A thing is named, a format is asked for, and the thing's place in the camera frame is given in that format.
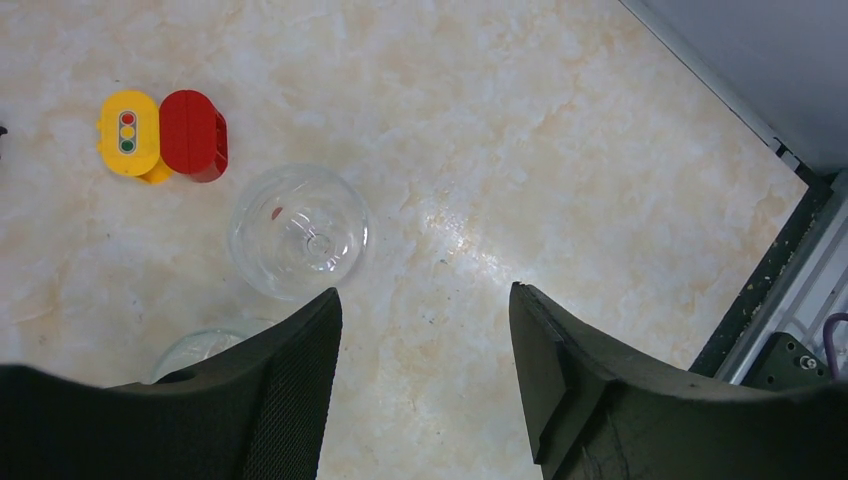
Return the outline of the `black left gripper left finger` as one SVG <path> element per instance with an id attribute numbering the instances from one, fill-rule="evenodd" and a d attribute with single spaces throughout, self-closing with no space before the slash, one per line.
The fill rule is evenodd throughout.
<path id="1" fill-rule="evenodd" d="M 328 289 L 152 384 L 1 369 L 5 479 L 313 479 L 343 328 Z"/>

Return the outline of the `large plain wine glass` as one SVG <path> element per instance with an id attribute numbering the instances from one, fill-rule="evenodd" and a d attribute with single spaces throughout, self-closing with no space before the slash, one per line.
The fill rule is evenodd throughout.
<path id="1" fill-rule="evenodd" d="M 285 301 L 349 282 L 366 263 L 370 239 L 361 195 L 337 173 L 310 164 L 275 167 L 251 180 L 228 231 L 239 274 Z"/>

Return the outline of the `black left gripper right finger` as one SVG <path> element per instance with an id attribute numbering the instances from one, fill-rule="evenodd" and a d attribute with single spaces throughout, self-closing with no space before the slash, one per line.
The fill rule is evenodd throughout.
<path id="1" fill-rule="evenodd" d="M 659 361 L 514 283 L 509 327 L 547 479 L 843 479 L 847 387 L 770 392 Z"/>

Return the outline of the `patterned wine glass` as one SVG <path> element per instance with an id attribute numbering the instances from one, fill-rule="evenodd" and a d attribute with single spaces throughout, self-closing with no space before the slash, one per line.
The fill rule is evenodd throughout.
<path id="1" fill-rule="evenodd" d="M 275 325 L 266 318 L 248 318 L 222 326 L 212 326 L 185 335 L 173 343 L 156 362 L 150 382 L 189 367 L 241 343 Z"/>

